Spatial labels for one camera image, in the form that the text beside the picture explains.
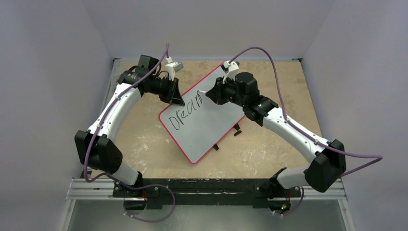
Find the red framed whiteboard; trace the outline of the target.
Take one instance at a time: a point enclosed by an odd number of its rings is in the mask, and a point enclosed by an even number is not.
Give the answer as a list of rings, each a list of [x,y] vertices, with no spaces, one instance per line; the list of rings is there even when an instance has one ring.
[[[242,108],[217,105],[198,90],[208,91],[224,72],[217,66],[182,94],[185,106],[167,106],[159,121],[190,163],[200,161],[244,117]]]

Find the black marker cap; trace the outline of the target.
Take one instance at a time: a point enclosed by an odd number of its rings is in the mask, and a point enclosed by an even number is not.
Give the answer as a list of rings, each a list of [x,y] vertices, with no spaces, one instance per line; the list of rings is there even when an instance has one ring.
[[[241,134],[242,133],[242,131],[241,130],[238,130],[238,131],[236,131],[235,133],[234,133],[234,136],[237,136],[237,135],[239,135],[239,134]]]

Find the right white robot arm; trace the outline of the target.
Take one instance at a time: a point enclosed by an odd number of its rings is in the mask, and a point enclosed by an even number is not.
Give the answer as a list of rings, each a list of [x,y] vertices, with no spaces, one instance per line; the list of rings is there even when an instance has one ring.
[[[338,140],[328,141],[292,120],[276,102],[260,94],[251,73],[239,73],[235,79],[219,77],[205,95],[217,105],[233,103],[242,107],[249,120],[279,135],[308,161],[305,167],[284,167],[275,173],[270,178],[274,195],[281,196],[297,186],[310,186],[324,193],[344,174],[345,156],[339,153],[344,145]]]

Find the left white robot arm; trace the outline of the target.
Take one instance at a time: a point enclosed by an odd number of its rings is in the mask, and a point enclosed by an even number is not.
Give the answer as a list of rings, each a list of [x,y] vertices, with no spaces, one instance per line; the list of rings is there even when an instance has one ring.
[[[143,192],[142,174],[123,160],[123,154],[115,144],[119,129],[131,108],[146,93],[157,95],[169,105],[184,106],[179,91],[176,72],[183,69],[182,62],[165,56],[162,61],[141,55],[137,65],[124,71],[118,78],[116,89],[96,121],[85,131],[75,134],[78,157],[84,170],[89,168],[102,171],[125,185],[125,191],[132,197]]]

